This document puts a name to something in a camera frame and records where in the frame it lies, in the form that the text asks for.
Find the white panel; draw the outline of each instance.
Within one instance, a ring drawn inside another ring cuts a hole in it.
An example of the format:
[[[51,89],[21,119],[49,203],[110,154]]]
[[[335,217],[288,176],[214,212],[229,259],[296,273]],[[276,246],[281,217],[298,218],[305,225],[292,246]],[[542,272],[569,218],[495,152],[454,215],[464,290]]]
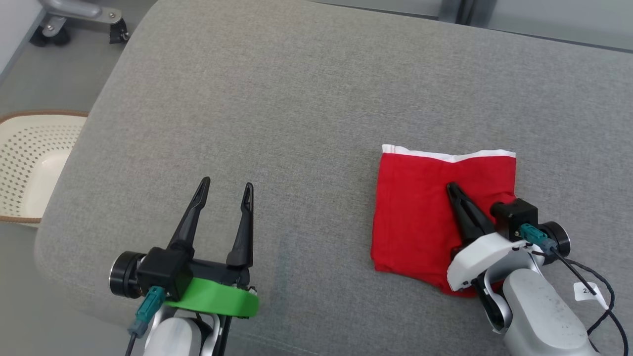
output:
[[[633,1],[498,0],[488,27],[633,49]]]
[[[438,16],[442,4],[442,0],[318,0],[317,2],[426,16]]]
[[[0,78],[41,11],[37,0],[0,0]]]

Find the gray floor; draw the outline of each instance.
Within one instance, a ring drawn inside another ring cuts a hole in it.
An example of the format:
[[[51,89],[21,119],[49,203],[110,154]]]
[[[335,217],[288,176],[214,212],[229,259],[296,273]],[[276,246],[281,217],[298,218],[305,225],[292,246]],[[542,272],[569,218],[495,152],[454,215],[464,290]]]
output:
[[[93,1],[119,8],[133,33],[156,0]],[[27,45],[0,83],[0,115],[19,110],[89,111],[124,46],[108,44],[108,27],[70,22],[63,48]],[[37,273],[35,229],[0,224],[0,354],[123,355],[128,336],[120,329],[67,305]],[[137,345],[133,355],[141,355]]]

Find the perforated basket wall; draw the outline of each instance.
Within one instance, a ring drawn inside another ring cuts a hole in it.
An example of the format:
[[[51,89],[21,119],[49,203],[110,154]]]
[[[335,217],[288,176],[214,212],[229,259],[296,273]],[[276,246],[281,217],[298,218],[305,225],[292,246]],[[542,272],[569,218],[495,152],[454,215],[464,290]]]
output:
[[[39,224],[41,217],[21,213],[34,165],[48,152],[72,149],[87,116],[47,110],[0,118],[0,221]]]

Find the red cloth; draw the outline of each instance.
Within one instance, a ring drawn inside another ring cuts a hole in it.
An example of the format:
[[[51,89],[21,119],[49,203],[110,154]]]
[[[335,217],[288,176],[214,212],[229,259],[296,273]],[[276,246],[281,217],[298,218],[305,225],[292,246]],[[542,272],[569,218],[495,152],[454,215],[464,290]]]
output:
[[[492,219],[489,211],[493,203],[509,203],[515,198],[515,171],[513,155],[449,163],[384,153],[373,218],[371,256],[375,269],[419,279],[447,294],[474,295],[473,291],[451,291],[446,280],[451,249],[461,245],[446,185],[457,182]]]

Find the white label tag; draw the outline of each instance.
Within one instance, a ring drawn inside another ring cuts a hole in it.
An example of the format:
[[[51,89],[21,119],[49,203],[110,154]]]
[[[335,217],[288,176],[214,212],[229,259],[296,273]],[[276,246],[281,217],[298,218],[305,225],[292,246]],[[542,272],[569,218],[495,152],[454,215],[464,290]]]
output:
[[[588,282],[588,285],[593,288],[596,295],[591,294],[591,291],[584,285],[584,283],[577,282],[573,284],[573,292],[576,296],[576,300],[597,300],[605,310],[609,309],[609,306],[606,304],[605,298],[602,296],[602,293],[600,293],[600,289],[596,286],[596,283]]]

